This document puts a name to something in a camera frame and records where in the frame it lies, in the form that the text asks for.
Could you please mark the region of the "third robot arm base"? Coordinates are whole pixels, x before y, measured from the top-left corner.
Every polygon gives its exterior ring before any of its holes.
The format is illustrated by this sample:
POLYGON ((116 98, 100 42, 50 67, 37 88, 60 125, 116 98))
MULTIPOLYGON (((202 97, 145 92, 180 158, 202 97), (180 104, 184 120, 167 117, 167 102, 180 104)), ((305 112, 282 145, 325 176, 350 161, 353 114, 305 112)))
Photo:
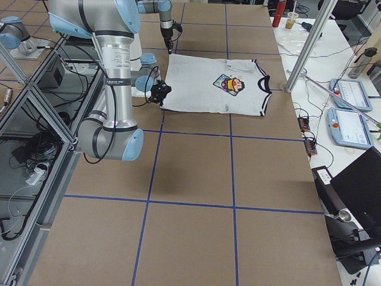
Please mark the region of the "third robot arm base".
POLYGON ((17 16, 1 19, 1 44, 15 59, 34 60, 50 49, 49 40, 32 37, 17 16))

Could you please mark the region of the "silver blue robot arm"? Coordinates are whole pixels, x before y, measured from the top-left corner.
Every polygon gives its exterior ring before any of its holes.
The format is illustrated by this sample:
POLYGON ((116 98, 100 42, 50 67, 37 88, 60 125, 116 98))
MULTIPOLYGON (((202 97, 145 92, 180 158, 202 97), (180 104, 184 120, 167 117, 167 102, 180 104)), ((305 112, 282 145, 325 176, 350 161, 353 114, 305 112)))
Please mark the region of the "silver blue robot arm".
POLYGON ((143 130, 133 118, 132 89, 150 92, 147 102, 162 104, 171 88, 161 79, 153 54, 140 49, 140 15, 158 14, 169 52, 173 30, 171 1, 51 1, 49 21, 69 37, 92 40, 104 75, 104 89, 78 130, 86 160, 136 160, 143 146, 143 130))
POLYGON ((172 2, 170 0, 136 1, 140 14, 158 14, 160 20, 160 32, 168 54, 172 54, 174 42, 183 32, 180 23, 172 18, 172 2))

